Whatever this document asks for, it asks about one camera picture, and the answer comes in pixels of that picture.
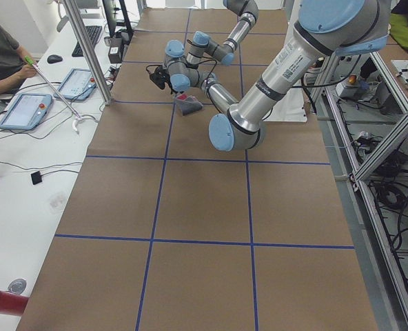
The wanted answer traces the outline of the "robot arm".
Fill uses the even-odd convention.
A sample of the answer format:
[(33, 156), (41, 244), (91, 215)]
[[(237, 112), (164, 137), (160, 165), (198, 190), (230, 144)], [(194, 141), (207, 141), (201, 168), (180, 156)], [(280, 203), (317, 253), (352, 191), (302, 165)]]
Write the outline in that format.
[(231, 65), (241, 42), (256, 25), (259, 11), (255, 1), (224, 1), (223, 5), (237, 16), (236, 24), (220, 42), (208, 33), (196, 31), (185, 55), (185, 62), (190, 68), (198, 68), (204, 56), (223, 66)]
[(171, 40), (162, 69), (173, 91), (201, 89), (219, 113), (209, 124), (209, 138), (220, 151), (247, 150), (265, 136), (265, 115), (320, 57), (367, 54), (385, 47), (389, 1), (301, 1), (293, 35), (246, 95), (237, 101), (211, 72), (199, 70), (203, 55), (228, 66), (241, 41), (258, 21), (255, 1), (225, 1), (240, 18), (223, 44), (196, 32), (190, 49)]

